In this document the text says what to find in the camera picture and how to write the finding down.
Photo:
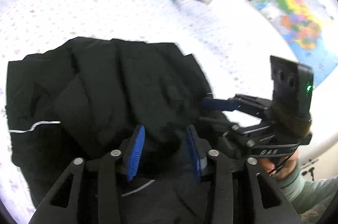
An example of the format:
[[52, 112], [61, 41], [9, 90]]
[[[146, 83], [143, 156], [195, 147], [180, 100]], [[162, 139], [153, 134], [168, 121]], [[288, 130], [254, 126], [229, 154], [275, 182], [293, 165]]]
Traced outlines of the person right forearm green sleeve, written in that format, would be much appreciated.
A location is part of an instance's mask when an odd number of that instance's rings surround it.
[[316, 223], [337, 192], [337, 177], [309, 181], [301, 175], [299, 164], [277, 184], [303, 223]]

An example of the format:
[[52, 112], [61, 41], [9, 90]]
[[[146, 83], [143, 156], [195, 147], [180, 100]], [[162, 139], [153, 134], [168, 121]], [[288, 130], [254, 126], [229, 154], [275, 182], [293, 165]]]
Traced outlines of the person right hand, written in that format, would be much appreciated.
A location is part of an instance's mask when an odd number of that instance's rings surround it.
[[292, 156], [280, 158], [275, 164], [270, 158], [258, 159], [260, 166], [270, 175], [277, 176], [277, 179], [283, 180], [288, 177], [296, 168], [299, 157], [299, 150], [296, 150]]

